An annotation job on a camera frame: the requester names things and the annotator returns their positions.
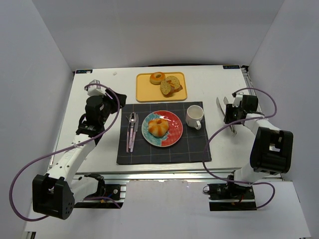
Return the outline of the metal serving tongs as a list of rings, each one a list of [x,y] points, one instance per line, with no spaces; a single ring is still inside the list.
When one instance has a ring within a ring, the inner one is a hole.
[[[220,100],[219,100],[218,97],[216,98],[216,105],[217,105],[217,108],[221,111],[223,117],[225,117],[225,111],[224,111],[224,109],[222,108],[221,103],[220,103]],[[230,125],[228,128],[231,130],[233,136],[235,136],[235,135],[237,134],[236,129],[235,129],[232,125]]]

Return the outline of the striped round bun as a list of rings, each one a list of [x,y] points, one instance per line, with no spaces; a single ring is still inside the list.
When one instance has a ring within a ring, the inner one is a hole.
[[[155,137],[163,137],[169,129],[169,123],[165,119],[152,119],[148,123],[148,131]]]

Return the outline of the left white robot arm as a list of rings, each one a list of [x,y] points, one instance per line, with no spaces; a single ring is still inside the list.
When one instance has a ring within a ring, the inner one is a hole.
[[[88,154],[97,146],[109,115],[118,114],[127,96],[113,92],[88,90],[85,113],[75,132],[73,146],[44,175],[32,182],[32,205],[37,213],[67,219],[75,205],[86,198],[102,198],[106,188],[103,176],[90,173],[73,180]]]

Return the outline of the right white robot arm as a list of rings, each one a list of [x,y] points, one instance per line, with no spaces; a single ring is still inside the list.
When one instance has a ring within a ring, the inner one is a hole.
[[[224,122],[241,124],[255,136],[249,163],[234,171],[234,183],[247,187],[268,175],[287,173],[291,167],[293,133],[272,125],[257,111],[258,98],[234,94],[234,101],[226,104]]]

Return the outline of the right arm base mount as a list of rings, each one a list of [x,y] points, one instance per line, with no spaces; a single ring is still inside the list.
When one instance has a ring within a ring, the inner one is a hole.
[[[257,210],[252,187],[243,187],[233,183],[214,183],[207,184],[202,191],[209,198],[211,212]]]

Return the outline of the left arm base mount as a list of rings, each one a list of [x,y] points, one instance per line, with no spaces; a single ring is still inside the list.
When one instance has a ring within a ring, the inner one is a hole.
[[[107,183],[102,175],[88,174],[72,181],[75,208],[120,209],[124,203],[125,185]]]

